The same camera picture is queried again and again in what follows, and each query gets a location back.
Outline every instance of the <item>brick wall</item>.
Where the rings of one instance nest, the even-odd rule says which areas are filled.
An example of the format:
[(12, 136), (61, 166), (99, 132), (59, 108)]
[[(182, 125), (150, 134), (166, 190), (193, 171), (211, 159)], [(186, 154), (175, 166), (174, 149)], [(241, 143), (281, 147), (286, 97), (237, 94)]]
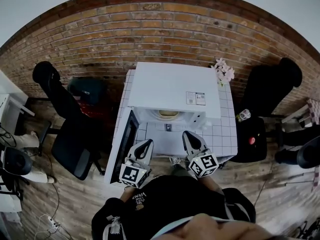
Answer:
[(72, 77), (101, 78), (120, 100), (126, 72), (137, 61), (207, 67), (220, 57), (235, 69), (236, 98), (253, 66), (282, 57), (301, 67), (303, 82), (274, 113), (287, 114), (318, 97), (320, 54), (283, 21), (242, 0), (70, 0), (8, 40), (0, 49), (0, 69), (30, 97), (45, 97), (32, 71), (46, 60), (65, 85)]

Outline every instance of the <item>wooden floor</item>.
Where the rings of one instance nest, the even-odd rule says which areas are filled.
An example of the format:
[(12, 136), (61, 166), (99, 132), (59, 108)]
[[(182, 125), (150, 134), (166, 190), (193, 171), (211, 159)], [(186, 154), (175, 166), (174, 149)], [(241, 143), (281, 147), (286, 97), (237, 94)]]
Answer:
[[(37, 101), (30, 104), (35, 117), (25, 117), (24, 130), (41, 130), (44, 119), (53, 122), (54, 127), (62, 125), (63, 119), (56, 115), (48, 101)], [(119, 197), (122, 189), (106, 186), (103, 177), (99, 176), (93, 165), (84, 181), (80, 181), (67, 172), (52, 156), (51, 146), (53, 135), (48, 135), (43, 152), (52, 161), (53, 175), (57, 179), (55, 184), (59, 194), (59, 208), (54, 219), (68, 231), (74, 240), (91, 238), (91, 220), (94, 214), (111, 197)], [(274, 234), (290, 235), (306, 218), (315, 218), (320, 211), (320, 189), (312, 192), (313, 169), (301, 169), (298, 166), (275, 164), (274, 154), (277, 145), (268, 143), (267, 159), (254, 163), (228, 162), (222, 169), (213, 174), (214, 180), (223, 188), (238, 188), (250, 201), (256, 202), (257, 223)], [(102, 162), (106, 165), (108, 151)], [(51, 173), (51, 164), (44, 155), (33, 158), (36, 165), (41, 166), (48, 174)], [(155, 174), (166, 174), (170, 162), (165, 158), (151, 161)], [(37, 231), (39, 217), (43, 214), (52, 216), (58, 205), (57, 193), (52, 184), (30, 182), (29, 186), (22, 183), (24, 200), (20, 214), (25, 238), (33, 240)], [(39, 230), (50, 228), (46, 217), (42, 217)], [(61, 229), (59, 232), (68, 237)], [(36, 239), (45, 239), (48, 233), (40, 233)], [(65, 239), (58, 233), (52, 234), (49, 239)]]

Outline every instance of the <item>power outlet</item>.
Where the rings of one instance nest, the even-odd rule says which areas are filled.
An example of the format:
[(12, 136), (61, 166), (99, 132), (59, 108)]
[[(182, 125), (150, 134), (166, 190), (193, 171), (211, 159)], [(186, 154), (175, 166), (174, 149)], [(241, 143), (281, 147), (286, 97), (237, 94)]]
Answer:
[(51, 218), (50, 216), (48, 216), (48, 221), (51, 223), (52, 228), (56, 229), (58, 228), (58, 224), (55, 222), (55, 220), (53, 218)]

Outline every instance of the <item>black t-shirt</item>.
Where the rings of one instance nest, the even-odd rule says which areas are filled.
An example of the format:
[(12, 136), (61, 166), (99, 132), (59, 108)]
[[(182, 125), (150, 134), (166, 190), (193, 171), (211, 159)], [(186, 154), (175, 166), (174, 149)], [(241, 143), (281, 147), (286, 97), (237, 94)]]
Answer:
[[(110, 223), (105, 218), (112, 215), (120, 217), (128, 240), (149, 240), (166, 225), (200, 213), (229, 219), (226, 201), (224, 195), (209, 190), (195, 178), (160, 176), (137, 189), (126, 203), (117, 198), (107, 200), (92, 220), (92, 236), (94, 240), (102, 239), (102, 233)], [(238, 217), (234, 219), (248, 221), (248, 217), (239, 209), (232, 210), (232, 215), (236, 213)]]

